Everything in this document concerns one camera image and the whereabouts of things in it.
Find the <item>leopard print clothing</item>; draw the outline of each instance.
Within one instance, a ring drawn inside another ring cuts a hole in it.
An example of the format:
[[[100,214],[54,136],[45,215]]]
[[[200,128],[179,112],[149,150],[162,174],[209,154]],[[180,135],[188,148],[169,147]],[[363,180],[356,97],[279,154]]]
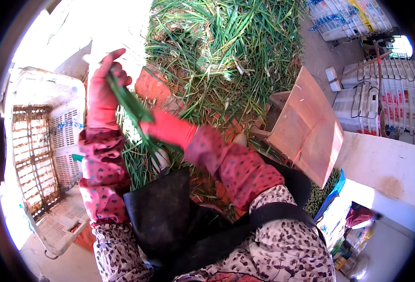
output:
[[[264,191],[251,203],[250,213],[272,202],[295,204],[284,185]],[[139,257],[129,225],[101,224],[93,229],[98,268],[104,282],[148,281],[150,271]],[[312,281],[333,282],[332,257],[305,223],[276,220],[265,224],[227,258],[176,277],[188,281]]]
[[[93,250],[104,282],[148,281],[151,272],[139,256],[129,224],[99,224],[92,233],[97,238]]]
[[[287,188],[277,185],[257,196],[249,211],[272,202],[295,204]],[[333,260],[326,246],[305,223],[289,219],[265,224],[224,260],[181,275],[174,282],[189,278],[210,281],[218,273],[247,274],[254,281],[335,281]]]

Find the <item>wooden stick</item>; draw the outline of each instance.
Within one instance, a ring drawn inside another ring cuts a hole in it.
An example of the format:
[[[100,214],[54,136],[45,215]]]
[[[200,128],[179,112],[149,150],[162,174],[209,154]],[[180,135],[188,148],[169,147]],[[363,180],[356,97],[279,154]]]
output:
[[[386,53],[382,54],[382,55],[380,56],[380,59],[382,59],[382,58],[386,57],[386,56],[387,56],[387,55],[389,55],[390,53],[392,53],[392,51],[388,51],[388,52],[386,52]],[[370,61],[367,61],[367,62],[365,62],[364,64],[362,64],[362,65],[360,65],[360,66],[357,66],[356,68],[352,69],[351,71],[347,71],[345,74],[341,74],[340,76],[336,77],[335,79],[333,79],[332,81],[330,81],[330,82],[328,82],[328,83],[333,83],[333,82],[336,82],[336,81],[338,81],[339,79],[341,79],[342,77],[347,76],[347,75],[349,75],[349,74],[351,74],[351,73],[354,73],[354,72],[355,72],[355,71],[357,71],[358,69],[362,69],[362,68],[363,68],[363,67],[365,67],[366,65],[373,64],[376,60],[378,60],[378,58],[371,59]]]

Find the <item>stacked plastic crates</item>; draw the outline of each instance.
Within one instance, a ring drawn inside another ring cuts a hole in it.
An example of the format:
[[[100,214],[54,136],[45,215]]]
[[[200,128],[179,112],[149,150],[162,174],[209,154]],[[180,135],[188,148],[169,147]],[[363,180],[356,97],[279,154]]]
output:
[[[333,110],[343,130],[380,135],[378,88],[370,82],[337,93]]]
[[[357,67],[348,65],[344,73]],[[413,59],[385,58],[381,60],[381,105],[385,129],[389,133],[409,131],[415,135],[415,61]],[[342,78],[347,90],[365,82],[378,88],[378,63],[370,64]]]
[[[392,31],[386,15],[374,0],[308,0],[306,14],[323,40],[362,38]]]

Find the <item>black strap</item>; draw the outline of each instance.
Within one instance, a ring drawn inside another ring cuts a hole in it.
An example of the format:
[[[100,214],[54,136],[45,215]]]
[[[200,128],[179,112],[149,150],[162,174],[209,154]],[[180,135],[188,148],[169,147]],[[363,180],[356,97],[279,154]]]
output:
[[[199,240],[182,250],[174,262],[155,272],[150,282],[171,281],[177,275],[197,270],[224,259],[250,236],[251,232],[273,220],[296,219],[316,226],[307,212],[289,203],[269,203],[254,210],[249,216],[249,220],[247,220],[247,216],[244,215],[244,219],[241,221],[242,224],[239,226]],[[319,229],[317,230],[320,240],[326,245],[322,232]]]
[[[261,228],[268,222],[279,219],[296,219],[317,228],[312,217],[304,209],[290,203],[268,203],[250,214],[250,224],[256,229]],[[318,228],[317,231],[320,240],[326,246],[323,233]]]

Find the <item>white plastic crate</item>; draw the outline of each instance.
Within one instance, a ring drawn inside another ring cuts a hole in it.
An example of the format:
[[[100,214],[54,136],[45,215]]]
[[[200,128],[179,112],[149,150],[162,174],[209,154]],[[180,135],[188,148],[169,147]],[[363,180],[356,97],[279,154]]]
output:
[[[323,40],[361,38],[391,31],[386,15],[374,0],[308,0],[304,9]]]
[[[358,64],[345,66],[344,73],[356,66]],[[402,133],[406,129],[415,134],[415,61],[385,58],[381,61],[381,73],[385,125],[389,131]],[[344,88],[352,88],[363,81],[379,83],[377,62],[345,76],[341,83]]]
[[[85,122],[85,87],[78,79],[33,67],[23,68],[16,84],[15,105],[46,105],[52,109],[47,142],[51,143],[63,194],[48,203],[51,208],[41,214],[38,211],[32,215],[27,205],[23,206],[45,249],[60,256],[89,222],[82,195],[75,185],[81,177],[81,163],[71,158],[73,153],[80,154],[77,141]]]
[[[378,89],[369,82],[338,92],[333,110],[343,130],[380,135]]]

